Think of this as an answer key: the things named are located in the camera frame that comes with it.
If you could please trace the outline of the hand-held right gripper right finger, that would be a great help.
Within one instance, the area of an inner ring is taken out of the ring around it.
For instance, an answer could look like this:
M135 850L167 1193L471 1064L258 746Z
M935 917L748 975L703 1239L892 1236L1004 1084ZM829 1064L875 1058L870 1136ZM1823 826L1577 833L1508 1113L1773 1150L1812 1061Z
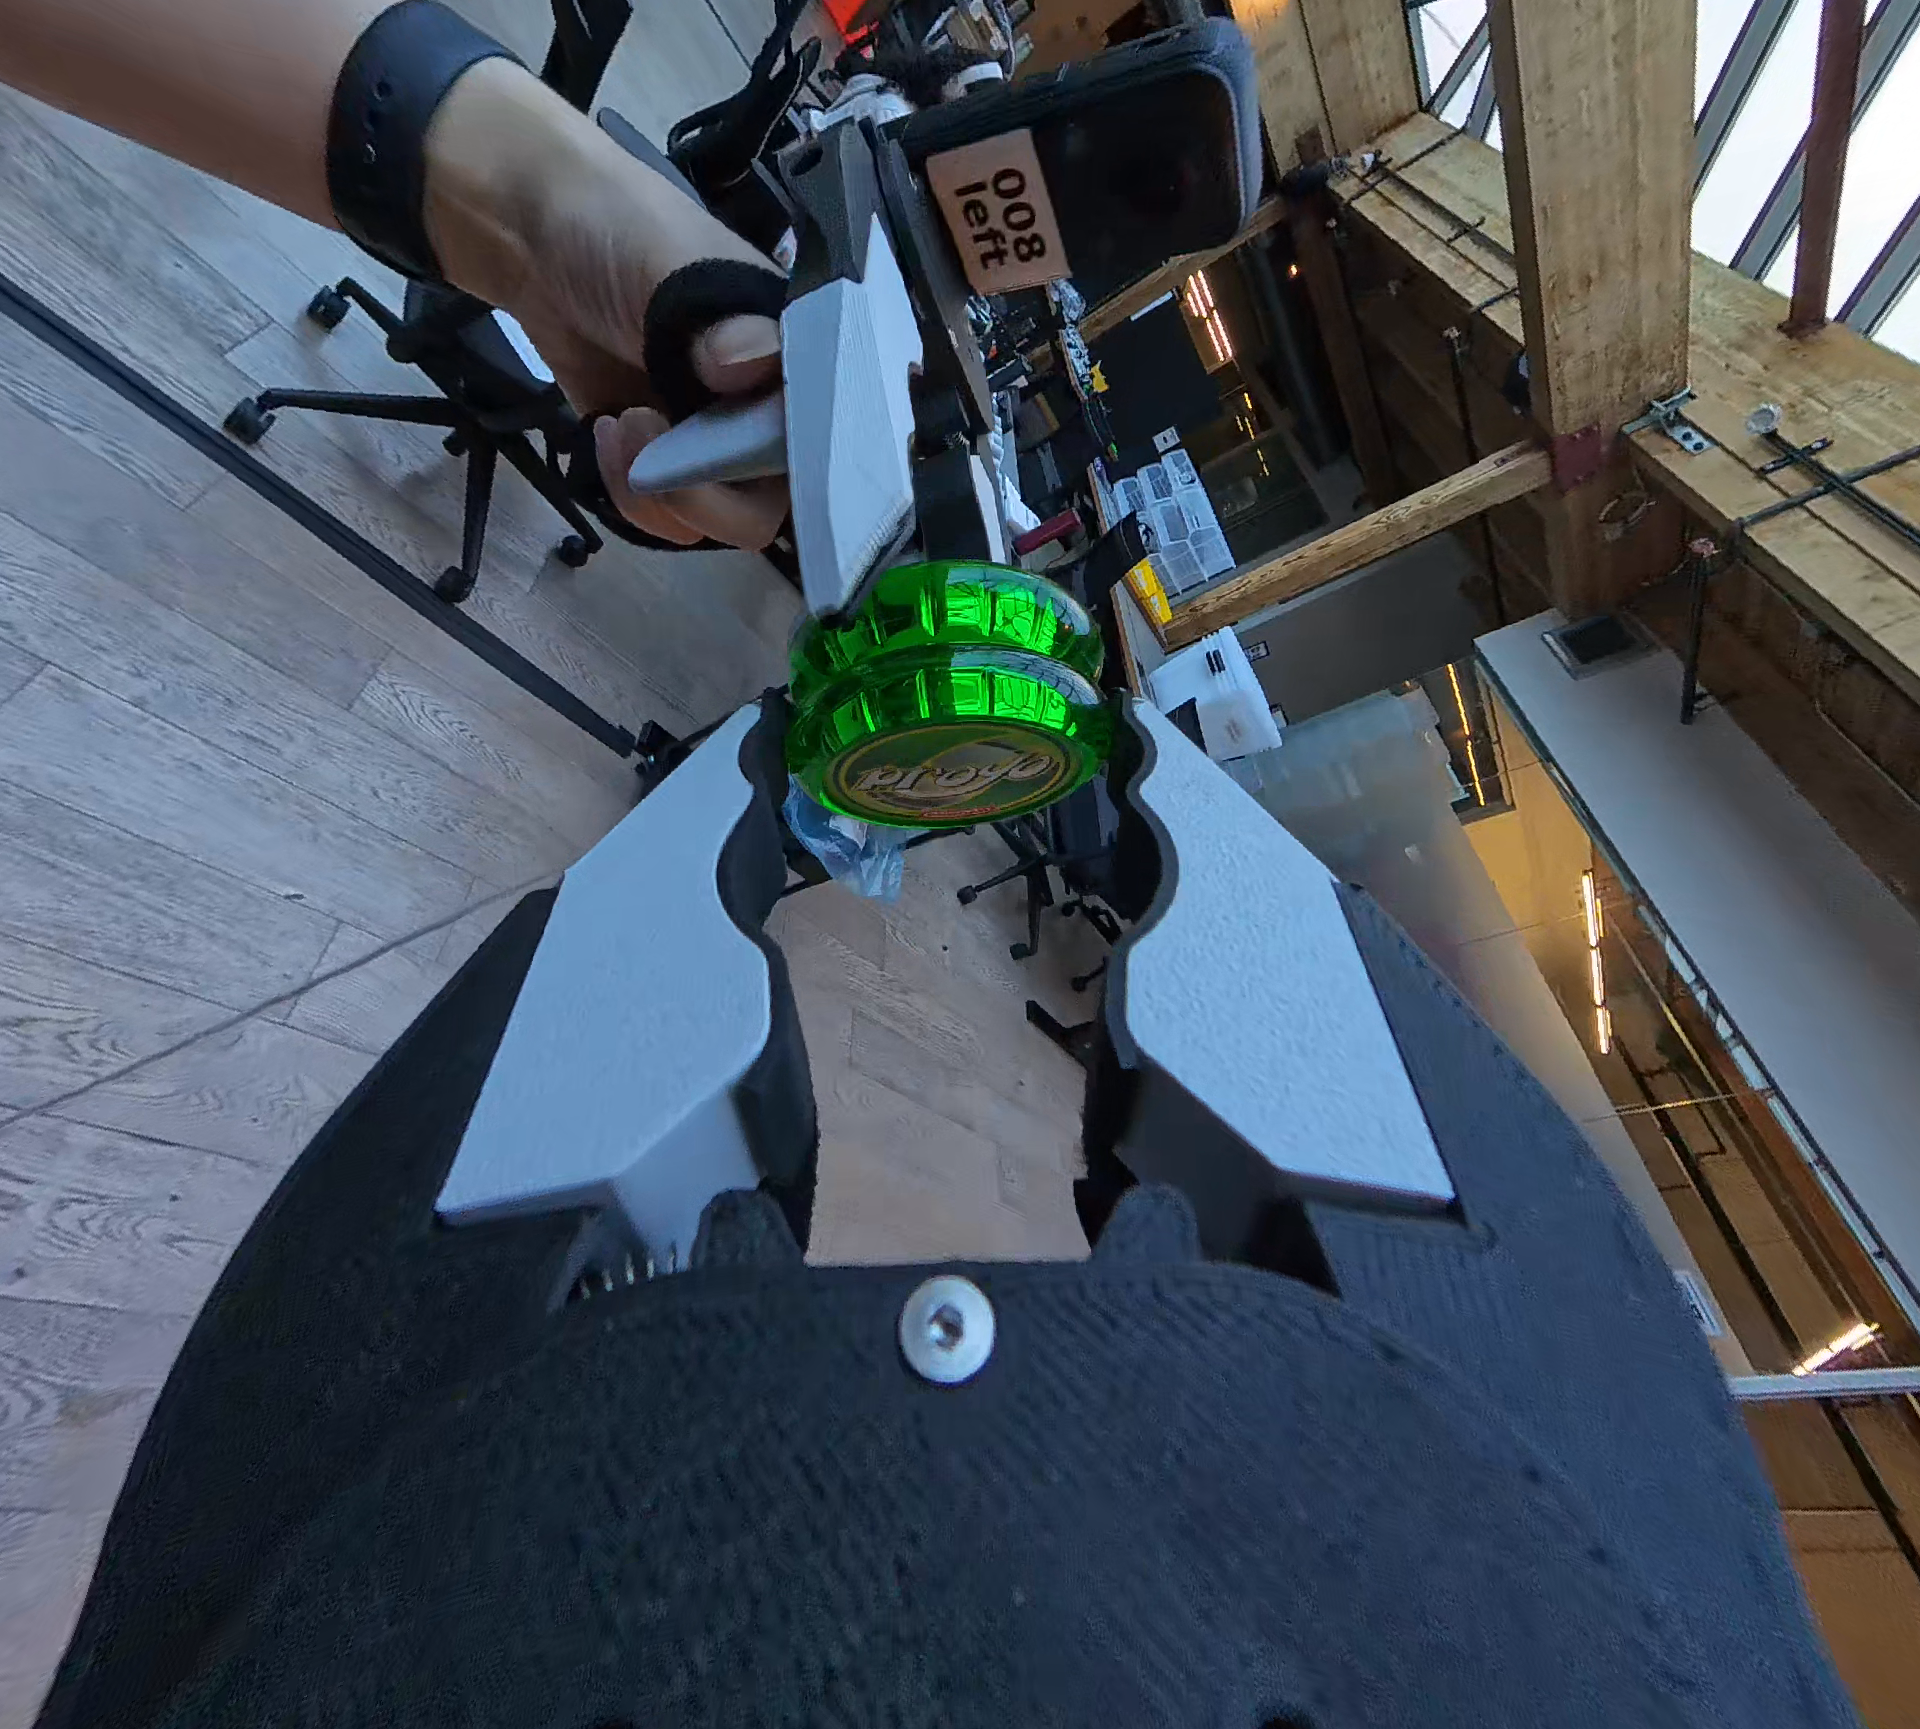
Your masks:
M1159 709L1120 696L1110 787L1126 915L1088 1042L1076 1216L1143 1187L1257 1262L1307 1204L1458 1216L1331 872Z

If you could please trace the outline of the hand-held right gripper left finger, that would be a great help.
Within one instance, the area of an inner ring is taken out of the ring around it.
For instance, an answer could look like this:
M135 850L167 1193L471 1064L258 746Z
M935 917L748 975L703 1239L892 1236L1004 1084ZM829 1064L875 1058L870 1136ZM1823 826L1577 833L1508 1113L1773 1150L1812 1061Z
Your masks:
M790 704L698 740L560 880L437 1195L452 1226L609 1213L694 1258L725 1190L808 1245L820 1131L793 985L765 925L790 880Z

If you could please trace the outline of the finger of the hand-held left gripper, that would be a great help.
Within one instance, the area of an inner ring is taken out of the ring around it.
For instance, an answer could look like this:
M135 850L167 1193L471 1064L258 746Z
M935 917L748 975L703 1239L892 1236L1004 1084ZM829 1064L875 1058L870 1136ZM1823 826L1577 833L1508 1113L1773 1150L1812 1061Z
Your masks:
M924 347L897 258L780 315L785 480L806 610L849 617L915 520L912 379Z
M962 388L915 396L915 549L930 563L1017 564L995 425Z

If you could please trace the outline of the green transparent yoyo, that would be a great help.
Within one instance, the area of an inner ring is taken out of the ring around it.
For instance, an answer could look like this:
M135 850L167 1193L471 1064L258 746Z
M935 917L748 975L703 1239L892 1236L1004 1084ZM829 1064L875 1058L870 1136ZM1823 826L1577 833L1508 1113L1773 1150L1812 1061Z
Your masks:
M1110 756L1102 662L1090 610L1042 575L892 566L847 619L793 629L787 775L815 805L892 829L1043 810Z

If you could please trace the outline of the person's left hand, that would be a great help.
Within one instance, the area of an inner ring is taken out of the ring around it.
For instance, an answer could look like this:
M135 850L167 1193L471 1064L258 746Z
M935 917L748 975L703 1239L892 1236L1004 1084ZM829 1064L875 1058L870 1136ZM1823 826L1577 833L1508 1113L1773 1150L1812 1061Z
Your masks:
M630 468L668 425L643 364L665 277L708 260L772 267L527 69L465 69L423 140L423 228L443 278L507 310L572 406L619 517L676 547L765 549L787 515L777 477L642 495Z

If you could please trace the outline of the stack of clear bins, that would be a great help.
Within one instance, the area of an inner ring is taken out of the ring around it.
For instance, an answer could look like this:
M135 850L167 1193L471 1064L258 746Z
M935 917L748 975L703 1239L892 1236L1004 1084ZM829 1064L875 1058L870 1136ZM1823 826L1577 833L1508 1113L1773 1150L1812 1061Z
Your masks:
M1235 568L1225 531L1184 447L1165 448L1136 473L1107 482L1113 515L1141 526L1163 595L1193 595Z

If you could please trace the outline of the blue plastic bag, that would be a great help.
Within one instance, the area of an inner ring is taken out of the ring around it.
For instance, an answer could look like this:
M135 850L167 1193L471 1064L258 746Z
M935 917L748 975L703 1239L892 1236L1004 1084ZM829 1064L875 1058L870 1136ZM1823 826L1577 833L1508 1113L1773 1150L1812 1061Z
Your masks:
M894 905L913 833L841 814L817 803L797 777L785 782L782 826L801 858L852 894Z

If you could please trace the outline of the white cooler box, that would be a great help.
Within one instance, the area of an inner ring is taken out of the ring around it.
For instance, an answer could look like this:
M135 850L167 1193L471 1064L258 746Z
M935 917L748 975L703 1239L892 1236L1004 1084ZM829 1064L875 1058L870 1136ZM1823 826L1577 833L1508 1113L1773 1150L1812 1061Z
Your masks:
M1284 742L1284 721L1232 627L1167 654L1143 674L1143 687L1165 716L1193 707L1199 746L1218 762L1262 756Z

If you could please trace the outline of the wooden ceiling beam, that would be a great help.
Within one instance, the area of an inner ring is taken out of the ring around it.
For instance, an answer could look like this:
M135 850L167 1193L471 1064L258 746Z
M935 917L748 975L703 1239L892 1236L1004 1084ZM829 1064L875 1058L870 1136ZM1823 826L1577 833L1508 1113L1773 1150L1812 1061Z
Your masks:
M1689 368L1698 0L1487 0L1529 413L1594 450L1547 500L1547 577L1607 608L1645 564L1602 515L1630 482L1619 430Z

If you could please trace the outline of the black floor strip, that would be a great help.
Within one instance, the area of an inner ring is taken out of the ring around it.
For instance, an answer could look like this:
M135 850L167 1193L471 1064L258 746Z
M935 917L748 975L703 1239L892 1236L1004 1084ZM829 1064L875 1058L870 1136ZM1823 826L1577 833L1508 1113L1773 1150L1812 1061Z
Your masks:
M490 627L474 621L463 608L442 600L428 580L404 568L379 547L351 531L345 520L301 495L298 486L262 466L256 457L220 429L193 417L179 400L157 388L142 373L125 366L12 277L2 277L2 315L5 322L34 336L111 396L127 402L148 421L155 421L173 438L224 473L234 475L242 486L274 507L278 515L288 517L365 580L421 617L443 636L455 641L471 657L483 661L496 674L530 694L543 709L611 751L614 756L637 756L639 739L634 730L600 714L535 661L525 658L506 639L494 635Z

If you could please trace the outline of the black wrist band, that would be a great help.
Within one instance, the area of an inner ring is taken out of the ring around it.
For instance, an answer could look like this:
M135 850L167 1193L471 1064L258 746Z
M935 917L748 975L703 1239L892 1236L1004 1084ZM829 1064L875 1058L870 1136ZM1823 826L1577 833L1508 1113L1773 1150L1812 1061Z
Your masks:
M423 225L425 136L455 81L520 57L439 0L400 0L356 35L332 90L324 180L332 217L408 281L445 285Z

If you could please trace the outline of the rust red steel beam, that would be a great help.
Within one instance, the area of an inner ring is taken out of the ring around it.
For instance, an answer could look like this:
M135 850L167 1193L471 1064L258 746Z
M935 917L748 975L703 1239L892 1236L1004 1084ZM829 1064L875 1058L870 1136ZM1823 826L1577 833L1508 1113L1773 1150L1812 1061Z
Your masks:
M1796 253L1782 332L1812 336L1830 321L1846 163L1860 98L1868 0L1821 0L1812 108L1801 158Z

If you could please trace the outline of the wooden post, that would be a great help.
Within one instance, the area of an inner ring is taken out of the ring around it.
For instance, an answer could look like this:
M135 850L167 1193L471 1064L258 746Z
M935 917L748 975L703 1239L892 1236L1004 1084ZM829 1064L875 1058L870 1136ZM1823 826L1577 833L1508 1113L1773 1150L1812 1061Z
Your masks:
M1291 603L1403 549L1556 485L1550 447L1511 445L1172 608L1163 648L1181 650L1246 617Z

